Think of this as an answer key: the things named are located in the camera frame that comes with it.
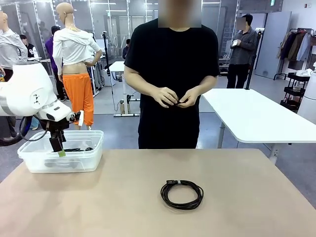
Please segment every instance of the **clear plastic bin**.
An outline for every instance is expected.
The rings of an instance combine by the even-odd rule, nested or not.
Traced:
[[[26,142],[18,149],[19,158],[23,159],[27,168],[32,173],[69,173],[94,171],[102,156],[103,131],[73,131],[65,130],[66,142],[64,149],[88,147],[92,151],[66,152],[65,157],[59,157],[49,142],[48,132],[42,139],[36,142]],[[31,139],[37,139],[44,134],[39,132]]]

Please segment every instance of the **black pants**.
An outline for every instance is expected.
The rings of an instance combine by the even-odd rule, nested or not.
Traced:
[[[139,133],[139,149],[195,149],[198,144],[197,132],[188,132],[183,135],[172,134],[166,131],[164,136],[161,134]]]
[[[227,88],[243,88],[248,76],[249,64],[230,64],[228,67]]]
[[[57,72],[54,72],[54,76],[55,76],[55,79],[56,79],[56,89],[57,89],[57,93],[59,95],[59,99],[60,100],[64,100],[65,99],[64,84],[59,80]]]
[[[5,72],[4,80],[5,81],[9,81],[10,78],[12,77],[12,75],[13,75],[13,70],[4,68],[4,72]]]

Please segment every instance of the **gray floor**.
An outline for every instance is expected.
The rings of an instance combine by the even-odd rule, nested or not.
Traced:
[[[219,78],[217,88],[225,88],[227,79]],[[251,81],[251,88],[257,90],[270,99],[280,102],[284,97],[283,88],[288,82],[283,80],[272,81],[270,79],[254,76]],[[121,95],[115,91],[115,102],[121,99]],[[95,97],[95,113],[109,113],[108,115],[95,115],[94,129],[105,132],[104,149],[137,149],[137,126],[139,118],[114,118],[112,93],[110,89],[103,89],[99,95]],[[216,148],[218,139],[218,127],[220,121],[211,113],[213,109],[206,101],[201,101],[200,113],[200,136],[197,148],[210,149]],[[36,132],[30,131],[28,137]],[[10,147],[0,147],[0,182],[12,172],[16,166],[22,161],[17,155],[17,149],[24,143],[21,141]],[[226,131],[224,135],[223,148],[236,148],[237,141]],[[242,144],[239,148],[258,148],[266,155],[269,150],[263,144]],[[298,190],[309,200],[316,208],[316,144],[294,144],[284,145],[279,159],[276,163],[277,167],[288,177],[288,179],[298,188]]]

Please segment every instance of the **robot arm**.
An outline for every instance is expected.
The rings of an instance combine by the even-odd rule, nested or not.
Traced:
[[[51,80],[41,63],[23,62],[14,65],[13,71],[9,82],[0,83],[0,116],[35,116],[42,127],[50,131],[54,151],[62,151],[62,142],[66,141],[63,130],[79,119],[80,112],[72,112],[57,100]],[[1,145],[20,141],[27,133],[27,126],[25,130],[13,141],[2,141]]]

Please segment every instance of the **hand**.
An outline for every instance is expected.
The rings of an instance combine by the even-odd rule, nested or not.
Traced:
[[[170,90],[167,87],[163,88],[157,88],[151,96],[164,108],[169,108],[165,103],[169,105],[174,105],[178,103],[178,96],[177,94],[173,91]]]
[[[92,62],[84,62],[84,64],[87,66],[87,67],[93,67],[95,64],[93,64]]]
[[[187,108],[196,104],[199,94],[196,89],[192,88],[187,91],[187,93],[181,98],[179,104],[177,105],[180,108]]]
[[[5,71],[3,69],[3,67],[0,66],[0,72],[3,74],[3,76],[5,76]]]

